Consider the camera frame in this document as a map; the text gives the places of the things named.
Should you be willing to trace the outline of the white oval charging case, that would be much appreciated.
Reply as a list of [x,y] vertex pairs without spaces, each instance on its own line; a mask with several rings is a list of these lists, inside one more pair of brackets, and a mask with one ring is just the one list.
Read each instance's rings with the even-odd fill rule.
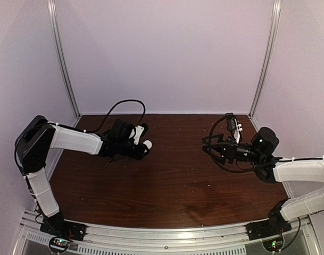
[[152,148],[152,142],[149,140],[145,140],[143,144],[150,150]]

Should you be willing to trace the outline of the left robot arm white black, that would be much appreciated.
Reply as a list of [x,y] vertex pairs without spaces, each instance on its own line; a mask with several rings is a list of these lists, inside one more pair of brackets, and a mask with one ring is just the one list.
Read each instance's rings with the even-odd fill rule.
[[141,141],[147,131],[145,123],[133,125],[116,120],[109,130],[99,133],[35,116],[15,141],[14,161],[43,217],[40,231],[67,241],[83,241],[86,234],[85,224],[65,219],[49,182],[66,150],[111,161],[116,155],[141,160],[152,148],[151,141]]

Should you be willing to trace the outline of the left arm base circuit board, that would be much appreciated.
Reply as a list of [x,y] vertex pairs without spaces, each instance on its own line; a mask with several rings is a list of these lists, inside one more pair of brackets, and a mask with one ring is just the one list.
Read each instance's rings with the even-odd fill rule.
[[53,253],[64,253],[70,247],[71,241],[59,236],[52,237],[48,242],[48,247]]

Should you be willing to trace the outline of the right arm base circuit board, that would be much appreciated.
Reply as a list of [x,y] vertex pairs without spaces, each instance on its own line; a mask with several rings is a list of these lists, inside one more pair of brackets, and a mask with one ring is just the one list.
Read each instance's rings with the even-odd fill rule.
[[267,239],[262,241],[262,245],[266,251],[275,253],[279,252],[284,246],[284,239],[277,237],[274,239]]

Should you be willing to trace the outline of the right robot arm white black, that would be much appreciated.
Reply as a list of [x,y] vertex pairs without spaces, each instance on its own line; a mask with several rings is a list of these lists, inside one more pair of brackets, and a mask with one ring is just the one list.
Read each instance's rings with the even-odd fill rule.
[[202,138],[203,151],[223,170],[233,173],[225,163],[247,162],[251,168],[240,169],[240,173],[254,172],[266,183],[285,183],[289,181],[318,182],[323,186],[297,198],[278,202],[266,220],[246,225],[250,240],[280,235],[292,229],[290,222],[302,216],[324,211],[324,156],[311,158],[274,157],[273,152],[279,144],[276,134],[268,127],[262,127],[251,143],[242,143],[238,131],[231,137],[223,134]]

